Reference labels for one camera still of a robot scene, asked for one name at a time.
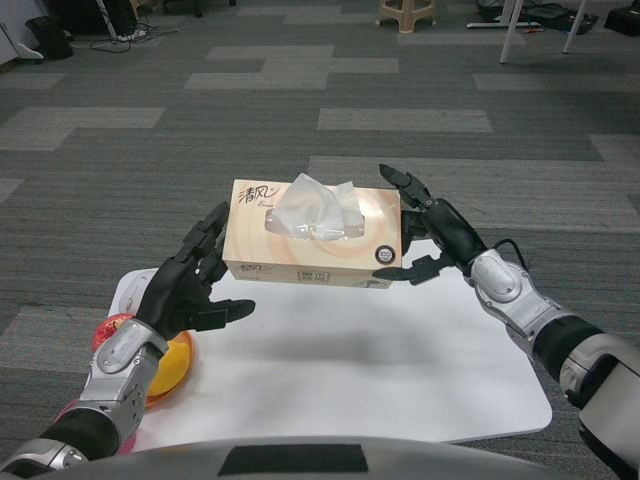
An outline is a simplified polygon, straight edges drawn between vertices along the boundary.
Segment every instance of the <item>white table leg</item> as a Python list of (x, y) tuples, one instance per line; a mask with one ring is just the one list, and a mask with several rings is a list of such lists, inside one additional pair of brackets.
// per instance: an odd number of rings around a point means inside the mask
[(513, 35), (516, 33), (516, 27), (518, 26), (518, 18), (520, 18), (520, 11), (522, 10), (523, 1), (524, 0), (516, 0), (516, 6), (513, 9), (513, 13), (511, 14), (511, 21), (509, 22), (507, 36), (504, 39), (504, 46), (502, 47), (502, 54), (500, 55), (500, 63), (506, 63), (507, 58), (509, 58), (509, 50), (511, 50)]
[(580, 24), (582, 23), (582, 17), (584, 17), (584, 7), (586, 5), (587, 5), (587, 0), (582, 0), (580, 2), (580, 6), (578, 7), (578, 13), (576, 13), (576, 18), (573, 21), (573, 25), (571, 26), (571, 32), (569, 32), (569, 37), (567, 37), (567, 42), (564, 44), (562, 53), (569, 53), (569, 45), (571, 45), (573, 38), (578, 33), (578, 28), (580, 28)]

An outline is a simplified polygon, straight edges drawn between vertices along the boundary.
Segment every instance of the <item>red object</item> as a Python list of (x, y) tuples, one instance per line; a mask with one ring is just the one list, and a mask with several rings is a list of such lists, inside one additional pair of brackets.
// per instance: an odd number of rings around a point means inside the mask
[(116, 330), (120, 328), (126, 320), (133, 318), (133, 315), (130, 313), (119, 313), (117, 315), (112, 315), (107, 318), (104, 322), (98, 325), (96, 329), (96, 333), (93, 334), (93, 340), (91, 341), (91, 348), (95, 352), (100, 345), (106, 342)]

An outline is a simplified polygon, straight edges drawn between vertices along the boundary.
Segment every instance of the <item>tissue box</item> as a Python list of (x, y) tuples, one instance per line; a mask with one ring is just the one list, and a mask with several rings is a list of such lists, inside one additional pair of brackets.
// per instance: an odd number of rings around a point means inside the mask
[(289, 183), (236, 180), (223, 260), (237, 280), (388, 288), (371, 274), (402, 265), (400, 196), (356, 188), (364, 235), (344, 240), (298, 240), (267, 231), (265, 220)]

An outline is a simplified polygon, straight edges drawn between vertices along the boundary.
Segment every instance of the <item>black bag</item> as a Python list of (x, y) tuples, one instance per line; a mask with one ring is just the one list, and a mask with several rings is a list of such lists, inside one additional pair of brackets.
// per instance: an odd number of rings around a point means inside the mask
[[(577, 10), (565, 8), (557, 3), (545, 3), (527, 9), (527, 16), (531, 21), (538, 22), (543, 27), (561, 30), (563, 32), (571, 30), (577, 13)], [(587, 33), (597, 21), (597, 15), (585, 13), (578, 27), (578, 35)]]
[(640, 35), (640, 8), (638, 7), (614, 8), (609, 12), (604, 27), (630, 37)]
[(40, 43), (40, 49), (47, 58), (62, 60), (73, 55), (64, 30), (51, 18), (36, 17), (27, 20), (25, 25), (33, 32)]

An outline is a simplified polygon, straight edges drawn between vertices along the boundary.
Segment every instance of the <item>black cable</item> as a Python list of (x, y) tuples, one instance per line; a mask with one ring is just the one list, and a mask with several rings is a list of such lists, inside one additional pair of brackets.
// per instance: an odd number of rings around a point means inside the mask
[(520, 261), (520, 265), (522, 265), (522, 268), (524, 268), (528, 272), (529, 269), (527, 268), (527, 263), (524, 261), (522, 252), (520, 251), (520, 248), (518, 248), (518, 244), (515, 241), (511, 240), (510, 238), (504, 238), (495, 243), (495, 245), (493, 246), (493, 250), (497, 250), (498, 247), (504, 245), (505, 243), (508, 243), (513, 247), (513, 249), (516, 251), (516, 255), (518, 256), (518, 260)]
[[(144, 8), (142, 6), (142, 4), (140, 3), (140, 0), (137, 0), (137, 3), (141, 8)], [(107, 30), (108, 30), (109, 26), (112, 25), (111, 17), (109, 16), (109, 12), (107, 12), (107, 10), (103, 9), (103, 8), (99, 8), (99, 10), (100, 10), (100, 13), (102, 14), (102, 16), (107, 18)], [(125, 52), (128, 52), (129, 50), (131, 50), (131, 46), (133, 44), (140, 44), (140, 43), (148, 42), (149, 40), (154, 40), (154, 39), (156, 39), (158, 37), (162, 37), (163, 35), (167, 35), (169, 33), (178, 32), (178, 31), (182, 30), (182, 28), (183, 28), (183, 26), (180, 25), (180, 23), (178, 23), (177, 26), (169, 28), (169, 29), (162, 29), (162, 28), (150, 25), (149, 24), (149, 16), (148, 16), (147, 13), (145, 13), (145, 22), (136, 21), (134, 33), (132, 35), (129, 35), (126, 40), (121, 40), (119, 38), (113, 38), (113, 37), (109, 36), (109, 38), (105, 38), (103, 40), (94, 40), (93, 42), (91, 42), (89, 44), (89, 48), (91, 48), (92, 50), (98, 51), (98, 52), (125, 53)], [(134, 37), (134, 35), (137, 35), (138, 32), (144, 32), (144, 35), (139, 35), (139, 36), (135, 36)], [(115, 50), (113, 48), (101, 48), (101, 47), (106, 46), (106, 45), (112, 45), (112, 46), (126, 45), (126, 48), (124, 48), (124, 49), (115, 49)]]

